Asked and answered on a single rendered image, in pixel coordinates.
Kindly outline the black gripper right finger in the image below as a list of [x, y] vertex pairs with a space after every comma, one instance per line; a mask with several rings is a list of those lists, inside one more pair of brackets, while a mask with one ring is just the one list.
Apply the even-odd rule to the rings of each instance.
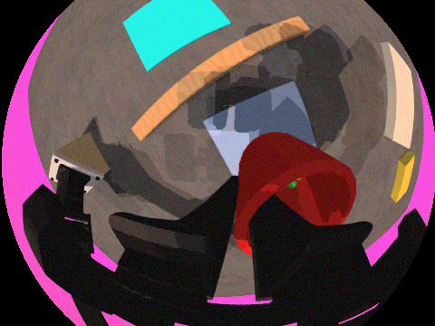
[[255, 302], [272, 301], [272, 292], [309, 257], [365, 242], [372, 226], [366, 221], [312, 225], [273, 193], [249, 221]]

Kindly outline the orange flat bar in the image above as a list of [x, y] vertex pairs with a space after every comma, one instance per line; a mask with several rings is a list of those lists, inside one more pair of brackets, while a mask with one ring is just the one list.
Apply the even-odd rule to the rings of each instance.
[[232, 72], [243, 62], [268, 51], [269, 48], [305, 35], [307, 32], [309, 32], [308, 25], [297, 15], [295, 18], [269, 25], [267, 28], [260, 29], [232, 43], [231, 46], [215, 53], [213, 57], [208, 58], [169, 88], [169, 91], [163, 94], [159, 101], [153, 102], [151, 108], [140, 117], [131, 130], [134, 130], [139, 140], [149, 137], [164, 120], [221, 76]]

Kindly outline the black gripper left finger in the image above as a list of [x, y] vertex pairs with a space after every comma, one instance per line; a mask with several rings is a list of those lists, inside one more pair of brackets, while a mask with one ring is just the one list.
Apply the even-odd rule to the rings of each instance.
[[199, 268], [203, 291], [213, 300], [235, 221], [238, 188], [238, 175], [232, 175], [214, 196], [177, 221], [119, 211], [109, 216], [109, 224], [124, 249]]

